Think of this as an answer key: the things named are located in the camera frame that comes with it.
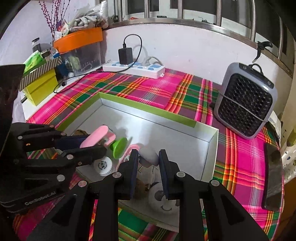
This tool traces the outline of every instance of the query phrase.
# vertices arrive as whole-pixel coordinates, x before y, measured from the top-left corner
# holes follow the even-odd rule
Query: black cable
[[[133,65],[138,61],[138,59],[139,59],[139,57],[140,57],[140,54],[141,54],[141,51],[142,51],[142,44],[143,44],[143,42],[142,42],[142,38],[141,38],[139,35],[137,35],[137,34],[129,34],[129,35],[127,35],[127,36],[124,38],[124,40],[123,40],[123,47],[124,47],[124,48],[126,48],[126,38],[127,38],[128,36],[132,36],[132,35],[134,35],[134,36],[138,36],[138,37],[140,38],[140,41],[141,41],[141,47],[140,47],[140,51],[139,51],[138,57],[136,58],[135,62],[133,62],[133,64],[132,64],[131,66],[129,66],[128,68],[126,68],[126,69],[124,69],[124,70],[120,70],[120,71],[97,71],[97,70],[94,70],[94,71],[92,71],[92,72],[89,72],[88,74],[81,74],[81,75],[73,76],[73,77],[71,77],[71,78],[69,78],[69,79],[76,78],[76,77],[79,77],[79,76],[82,76],[82,75],[85,75],[85,77],[86,77],[86,76],[88,76],[89,74],[92,74],[92,73],[94,73],[94,72],[97,72],[97,73],[101,73],[101,72],[120,73],[120,72],[126,71],[126,70],[130,69],[131,67],[133,67]],[[79,80],[75,83],[75,85],[77,85],[82,79],[83,79],[83,78],[79,79]],[[61,90],[60,92],[55,92],[55,90],[56,90],[56,88],[57,88],[58,86],[59,86],[59,84],[54,88],[54,93],[55,93],[55,94],[64,93],[64,92],[66,92],[66,91],[68,91],[68,90],[71,89],[71,88],[66,88],[65,90]]]
[[[69,78],[69,79],[76,78],[76,77],[83,76],[83,75],[84,75],[84,77],[86,77],[86,76],[88,76],[89,74],[92,74],[92,73],[94,73],[94,72],[100,73],[101,71],[94,70],[94,71],[89,72],[89,73],[87,73],[87,74],[80,74],[80,75],[77,75],[77,76],[73,76],[73,77],[71,77],[71,78]],[[82,79],[83,79],[83,78],[81,78],[81,79],[79,79],[77,82],[75,82],[75,84],[74,84],[72,87],[74,87],[75,85],[77,85]],[[71,88],[66,88],[65,90],[61,90],[60,92],[55,92],[55,90],[56,90],[56,88],[57,88],[58,86],[59,86],[59,84],[57,84],[57,86],[54,88],[54,93],[55,93],[55,94],[62,94],[62,93],[64,93],[64,92],[66,92],[66,91],[68,91],[68,90],[71,89]]]
[[[134,36],[138,36],[138,37],[140,38],[140,41],[141,41],[140,51],[139,51],[138,57],[136,58],[135,62],[133,62],[133,64],[132,64],[131,66],[129,66],[128,68],[126,68],[126,69],[124,69],[124,70],[119,70],[119,71],[107,71],[107,72],[111,72],[111,73],[120,73],[120,72],[126,71],[126,70],[130,69],[131,67],[133,67],[133,65],[138,61],[138,59],[139,59],[139,57],[140,57],[140,53],[141,53],[141,51],[142,51],[142,39],[141,39],[141,37],[140,37],[139,35],[137,35],[137,34],[129,34],[129,35],[127,35],[127,36],[124,38],[124,40],[123,40],[123,47],[126,48],[126,38],[127,38],[128,36],[132,36],[132,35],[134,35]]]

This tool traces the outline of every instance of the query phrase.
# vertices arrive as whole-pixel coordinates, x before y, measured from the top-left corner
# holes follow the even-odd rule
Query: gray fan
[[[277,100],[277,90],[258,64],[232,63],[228,66],[215,104],[215,117],[245,139],[254,138]]]

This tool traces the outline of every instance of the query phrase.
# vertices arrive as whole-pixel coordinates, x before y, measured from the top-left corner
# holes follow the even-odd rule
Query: white power strip
[[[125,65],[125,64],[120,64],[119,62],[116,62],[116,61],[112,61],[107,64],[103,64],[103,71],[104,72],[121,71],[128,68],[131,65],[132,64]],[[142,66],[141,63],[136,62],[131,68],[121,73],[143,76],[143,77],[148,77],[152,79],[158,79],[159,77],[164,76],[165,67],[158,64]]]

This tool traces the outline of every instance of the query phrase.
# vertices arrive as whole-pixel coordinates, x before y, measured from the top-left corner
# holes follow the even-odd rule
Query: striped box
[[[20,81],[20,87],[19,91],[22,91],[24,88],[26,88],[29,84],[33,83],[37,78],[44,75],[46,72],[50,71],[51,69],[55,68],[56,66],[60,65],[62,63],[61,57],[57,57],[46,64],[40,66],[37,69],[34,69],[32,72],[30,72],[28,75],[23,77]]]

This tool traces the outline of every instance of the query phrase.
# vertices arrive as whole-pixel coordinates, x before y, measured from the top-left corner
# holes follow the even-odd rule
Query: black smartphone
[[[280,151],[273,145],[264,144],[265,185],[262,208],[278,211],[281,207],[283,165]]]

